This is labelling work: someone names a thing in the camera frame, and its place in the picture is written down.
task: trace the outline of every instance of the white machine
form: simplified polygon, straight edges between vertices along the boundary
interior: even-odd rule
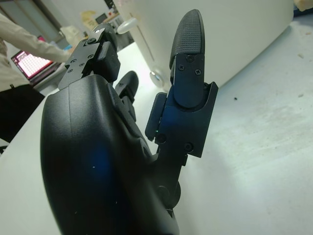
[[[176,27],[191,9],[200,10],[205,30],[205,79],[223,85],[269,46],[293,18],[292,0],[115,0],[150,70],[169,88],[168,60]]]

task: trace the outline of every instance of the white knob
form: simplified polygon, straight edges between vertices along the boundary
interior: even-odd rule
[[[129,20],[124,21],[118,28],[117,33],[123,34],[128,32],[131,28],[135,27],[138,24],[138,20],[134,17],[131,17]]]

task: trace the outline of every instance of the desk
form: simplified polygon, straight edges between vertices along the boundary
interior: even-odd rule
[[[312,22],[292,22],[220,89],[203,156],[189,157],[181,171],[181,235],[312,233]],[[119,78],[130,68],[139,76],[134,108],[143,132],[160,90],[136,44],[119,59]],[[40,169],[42,110],[43,103],[0,157],[0,234],[60,234]]]
[[[65,63],[62,63],[56,71],[47,76],[41,82],[34,86],[34,89],[42,93],[43,95],[47,95],[52,90],[58,87],[59,82],[66,72],[66,68],[64,67]]]

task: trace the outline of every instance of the robotic hand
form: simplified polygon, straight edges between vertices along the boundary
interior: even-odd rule
[[[179,173],[188,154],[202,155],[218,91],[204,83],[200,12],[188,12],[174,38],[172,87],[157,94],[145,131],[158,144],[154,155],[135,123],[136,73],[112,87],[120,63],[110,26],[81,41],[66,67],[41,133],[45,189],[62,234],[178,235]]]

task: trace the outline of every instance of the beige shirt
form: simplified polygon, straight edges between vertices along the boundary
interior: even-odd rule
[[[10,85],[17,87],[29,84],[25,78],[11,68],[4,41],[9,42],[20,50],[55,62],[65,62],[70,57],[68,52],[38,40],[36,36],[30,34],[0,13],[0,92],[10,89]]]

